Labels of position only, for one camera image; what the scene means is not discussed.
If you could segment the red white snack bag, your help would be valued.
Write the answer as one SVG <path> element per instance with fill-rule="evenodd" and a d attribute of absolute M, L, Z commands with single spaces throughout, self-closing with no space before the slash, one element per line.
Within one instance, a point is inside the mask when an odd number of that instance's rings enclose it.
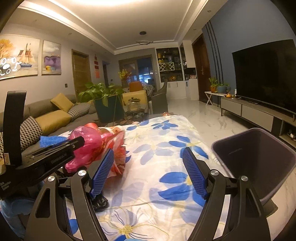
<path fill-rule="evenodd" d="M 126 148 L 124 146 L 125 131 L 122 126 L 98 127 L 95 123 L 88 123 L 86 127 L 97 130 L 102 138 L 100 149 L 96 149 L 91 162 L 100 160 L 108 149 L 114 152 L 114 162 L 109 172 L 109 177 L 122 175 L 125 170 Z"/>

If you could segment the pink plastic bag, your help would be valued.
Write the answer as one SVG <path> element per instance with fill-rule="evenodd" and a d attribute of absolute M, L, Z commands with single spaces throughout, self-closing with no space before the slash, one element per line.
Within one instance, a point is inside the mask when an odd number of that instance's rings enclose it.
<path fill-rule="evenodd" d="M 84 145 L 74 151 L 75 158 L 65 165 L 68 173 L 75 173 L 82 167 L 88 168 L 90 164 L 101 157 L 106 136 L 99 130 L 88 126 L 79 126 L 72 131 L 70 140 L 77 137 L 84 138 Z"/>

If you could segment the black plastic bag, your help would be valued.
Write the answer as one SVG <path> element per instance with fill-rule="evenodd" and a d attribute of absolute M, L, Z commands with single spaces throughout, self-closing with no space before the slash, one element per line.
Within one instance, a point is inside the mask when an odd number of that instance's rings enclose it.
<path fill-rule="evenodd" d="M 108 200 L 103 196 L 103 194 L 97 195 L 92 201 L 92 207 L 95 212 L 100 212 L 108 207 Z"/>

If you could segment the houndstooth cushion near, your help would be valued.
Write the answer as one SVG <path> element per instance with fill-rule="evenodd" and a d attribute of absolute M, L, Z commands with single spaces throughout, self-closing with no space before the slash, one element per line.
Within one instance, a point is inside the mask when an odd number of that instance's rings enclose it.
<path fill-rule="evenodd" d="M 32 116 L 29 116 L 20 126 L 21 152 L 36 144 L 41 135 L 42 129 L 38 122 Z"/>

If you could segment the floral white blue tablecloth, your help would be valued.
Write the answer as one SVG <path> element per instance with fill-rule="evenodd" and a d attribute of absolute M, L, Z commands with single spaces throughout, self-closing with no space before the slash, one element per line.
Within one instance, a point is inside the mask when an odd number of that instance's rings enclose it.
<path fill-rule="evenodd" d="M 182 161 L 190 148 L 209 168 L 222 171 L 196 128 L 181 115 L 123 126 L 126 163 L 107 180 L 108 207 L 96 213 L 108 240 L 187 240 L 205 201 Z"/>

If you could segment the grey sectional sofa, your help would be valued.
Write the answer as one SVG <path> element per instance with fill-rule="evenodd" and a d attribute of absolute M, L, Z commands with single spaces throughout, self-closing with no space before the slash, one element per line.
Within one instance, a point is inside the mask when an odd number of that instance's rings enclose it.
<path fill-rule="evenodd" d="M 102 125 L 94 102 L 79 102 L 75 95 L 60 93 L 22 108 L 9 104 L 1 113 L 1 160 L 12 141 L 16 153 L 24 157 L 41 148 L 43 137 L 59 136 L 89 123 Z"/>

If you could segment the green potted plant teal pot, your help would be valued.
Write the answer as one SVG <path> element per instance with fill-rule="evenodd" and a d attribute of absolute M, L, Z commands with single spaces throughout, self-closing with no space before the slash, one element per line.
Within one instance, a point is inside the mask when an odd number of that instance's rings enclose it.
<path fill-rule="evenodd" d="M 108 87 L 103 83 L 85 84 L 86 90 L 78 94 L 80 102 L 93 101 L 99 120 L 102 123 L 120 121 L 125 117 L 122 95 L 124 90 L 119 85 Z"/>

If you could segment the houndstooth cushion far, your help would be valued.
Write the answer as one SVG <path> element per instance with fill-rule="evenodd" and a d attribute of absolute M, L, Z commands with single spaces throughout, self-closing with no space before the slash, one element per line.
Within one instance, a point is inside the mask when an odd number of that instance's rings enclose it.
<path fill-rule="evenodd" d="M 68 114 L 71 116 L 71 122 L 73 122 L 76 119 L 88 114 L 89 109 L 90 109 L 90 104 L 89 103 L 79 103 L 79 104 L 73 106 L 68 111 Z"/>

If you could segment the white side table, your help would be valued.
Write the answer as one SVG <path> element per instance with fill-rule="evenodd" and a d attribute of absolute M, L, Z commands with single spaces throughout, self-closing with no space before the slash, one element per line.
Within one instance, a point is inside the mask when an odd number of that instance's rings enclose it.
<path fill-rule="evenodd" d="M 204 92 L 206 97 L 207 97 L 207 102 L 206 102 L 206 105 L 208 105 L 209 103 L 211 105 L 213 105 L 213 102 L 212 102 L 212 96 L 217 96 L 217 97 L 225 97 L 226 94 L 225 93 L 217 93 L 217 92 L 211 92 L 211 91 L 205 91 Z"/>

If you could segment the yellow upright cushion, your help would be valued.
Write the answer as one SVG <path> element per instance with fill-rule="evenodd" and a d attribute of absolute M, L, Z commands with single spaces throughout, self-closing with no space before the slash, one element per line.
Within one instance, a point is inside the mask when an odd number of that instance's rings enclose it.
<path fill-rule="evenodd" d="M 62 93 L 59 93 L 57 96 L 51 99 L 51 103 L 66 113 L 74 106 L 74 103 Z"/>

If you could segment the small potted plant blue pot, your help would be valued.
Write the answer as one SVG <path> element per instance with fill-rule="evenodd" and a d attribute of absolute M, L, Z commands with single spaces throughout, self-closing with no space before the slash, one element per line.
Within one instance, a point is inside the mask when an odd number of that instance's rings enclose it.
<path fill-rule="evenodd" d="M 227 94 L 230 91 L 230 86 L 228 83 L 221 83 L 217 86 L 217 92 L 219 94 Z"/>

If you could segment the grey tv cabinet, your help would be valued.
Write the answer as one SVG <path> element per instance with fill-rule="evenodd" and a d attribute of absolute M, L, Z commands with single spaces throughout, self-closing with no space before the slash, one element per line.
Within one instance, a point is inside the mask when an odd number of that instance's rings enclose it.
<path fill-rule="evenodd" d="M 222 97 L 221 110 L 228 111 L 255 126 L 269 131 L 295 148 L 295 114 L 285 114 L 241 99 Z"/>

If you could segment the dark wooden door right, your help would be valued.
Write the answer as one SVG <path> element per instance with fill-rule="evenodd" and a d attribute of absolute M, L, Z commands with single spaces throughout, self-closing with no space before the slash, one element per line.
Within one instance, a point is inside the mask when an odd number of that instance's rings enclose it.
<path fill-rule="evenodd" d="M 205 91 L 210 91 L 211 77 L 208 53 L 203 34 L 201 34 L 192 44 L 195 57 L 196 73 L 198 80 L 199 101 L 206 103 L 208 98 Z"/>

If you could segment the purple landscape painting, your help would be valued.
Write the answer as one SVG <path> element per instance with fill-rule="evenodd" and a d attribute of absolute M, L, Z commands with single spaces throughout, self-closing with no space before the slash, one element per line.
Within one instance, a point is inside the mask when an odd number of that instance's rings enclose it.
<path fill-rule="evenodd" d="M 41 63 L 42 75 L 61 75 L 61 44 L 44 40 Z"/>

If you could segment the wooden door left wall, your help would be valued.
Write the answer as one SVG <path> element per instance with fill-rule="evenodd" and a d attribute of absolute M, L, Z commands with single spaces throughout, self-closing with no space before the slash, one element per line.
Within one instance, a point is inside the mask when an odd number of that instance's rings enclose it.
<path fill-rule="evenodd" d="M 87 89 L 86 84 L 91 82 L 89 55 L 72 49 L 72 72 L 76 97 Z"/>

